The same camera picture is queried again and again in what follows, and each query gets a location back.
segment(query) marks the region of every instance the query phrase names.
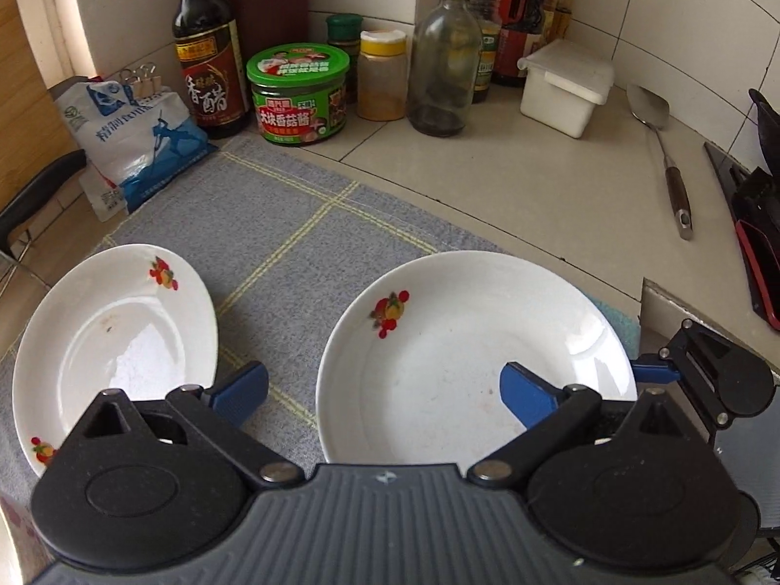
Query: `tile countertop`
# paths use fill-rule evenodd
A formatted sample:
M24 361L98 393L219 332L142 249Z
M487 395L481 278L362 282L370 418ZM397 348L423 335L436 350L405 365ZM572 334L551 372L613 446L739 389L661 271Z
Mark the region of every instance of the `tile countertop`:
M638 314L644 280L653 281L780 365L780 335L751 309L703 137L674 119L662 137L688 189L690 242L677 233L658 142L617 88L580 140L521 115L520 92L494 85L455 138L424 136L406 120L353 116L343 134L297 151L545 265L626 313Z

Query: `white plate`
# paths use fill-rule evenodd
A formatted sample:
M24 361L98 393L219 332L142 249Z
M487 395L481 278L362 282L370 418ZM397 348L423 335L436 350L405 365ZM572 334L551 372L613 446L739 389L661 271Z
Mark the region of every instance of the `white plate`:
M24 332L13 371L19 442L40 476L101 389L155 400L177 385L211 386L216 367L214 306L194 269L158 246L103 251L53 287Z
M391 293L406 299L403 306L381 302ZM374 310L389 310L385 331L375 327ZM511 361L559 388L580 383L608 399L637 398L614 330L550 271L477 251L396 268L352 302L322 356L317 424L325 459L457 462L465 471L525 430L499 393Z

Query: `green lid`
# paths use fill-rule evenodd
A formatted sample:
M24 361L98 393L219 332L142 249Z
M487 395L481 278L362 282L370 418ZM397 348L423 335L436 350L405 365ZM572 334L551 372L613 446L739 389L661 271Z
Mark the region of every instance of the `green lid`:
M354 13L338 13L325 20L328 23L328 41L350 42L360 39L363 18Z
M287 43L257 53L247 64L252 83L279 88L316 85L350 67L350 56L340 48L321 43Z

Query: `black chair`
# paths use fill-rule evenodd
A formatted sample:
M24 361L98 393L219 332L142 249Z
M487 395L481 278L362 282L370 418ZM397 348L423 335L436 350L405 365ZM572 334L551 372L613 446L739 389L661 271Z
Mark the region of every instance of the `black chair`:
M27 233L27 240L24 249L19 257L14 257L11 250L11 233L17 230L22 224L27 222L40 209L42 209L49 200L51 200L60 190L61 186L78 171L87 166L87 156L84 150L77 150L70 154L60 156L53 163L41 169L38 174L30 180L26 186L0 211L0 257L10 263L10 269L5 275L0 277L0 281L5 277L5 283L0 289L0 297L5 294L13 275L18 269L30 273L46 289L50 285L33 271L29 266L22 263L24 256L30 249L32 237Z

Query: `metal screw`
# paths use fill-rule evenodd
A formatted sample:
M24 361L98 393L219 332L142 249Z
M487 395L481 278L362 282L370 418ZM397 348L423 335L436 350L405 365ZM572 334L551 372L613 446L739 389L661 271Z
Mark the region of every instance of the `metal screw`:
M474 474L481 480L501 481L512 475L512 467L501 459L485 459L474 467Z
M272 484L286 484L298 476L298 467L290 462L272 462L260 469L260 477Z

